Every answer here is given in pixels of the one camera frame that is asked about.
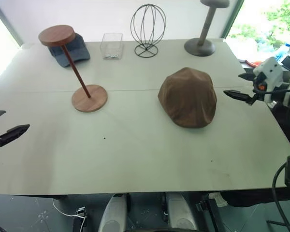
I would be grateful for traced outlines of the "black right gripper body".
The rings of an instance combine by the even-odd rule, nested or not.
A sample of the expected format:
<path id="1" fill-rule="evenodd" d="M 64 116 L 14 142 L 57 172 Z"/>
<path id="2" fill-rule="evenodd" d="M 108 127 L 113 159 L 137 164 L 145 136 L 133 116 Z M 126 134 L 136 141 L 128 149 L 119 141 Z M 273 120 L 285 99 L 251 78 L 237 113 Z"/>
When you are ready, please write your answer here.
<path id="1" fill-rule="evenodd" d="M 253 92 L 255 93 L 252 97 L 252 104 L 254 104 L 256 101 L 264 101 L 265 92 L 267 90 L 267 83 L 266 75 L 261 72 L 259 74 L 252 73 L 253 76 Z"/>

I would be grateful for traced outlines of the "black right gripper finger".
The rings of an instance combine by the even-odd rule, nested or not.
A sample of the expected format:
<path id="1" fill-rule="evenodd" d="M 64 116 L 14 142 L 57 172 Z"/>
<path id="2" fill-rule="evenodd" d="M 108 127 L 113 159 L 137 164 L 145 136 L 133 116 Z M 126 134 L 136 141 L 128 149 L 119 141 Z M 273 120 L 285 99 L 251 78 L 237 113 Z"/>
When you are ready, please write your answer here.
<path id="1" fill-rule="evenodd" d="M 242 74 L 239 74 L 238 77 L 242 78 L 242 79 L 245 79 L 247 81 L 253 81 L 256 76 L 254 73 L 248 73 L 248 72 L 245 72 L 245 73 L 242 73 Z"/>
<path id="2" fill-rule="evenodd" d="M 249 105 L 252 105 L 254 103 L 253 98 L 250 97 L 248 94 L 241 93 L 237 90 L 224 90 L 224 94 L 226 94 L 228 97 L 231 97 L 232 99 L 245 102 Z"/>

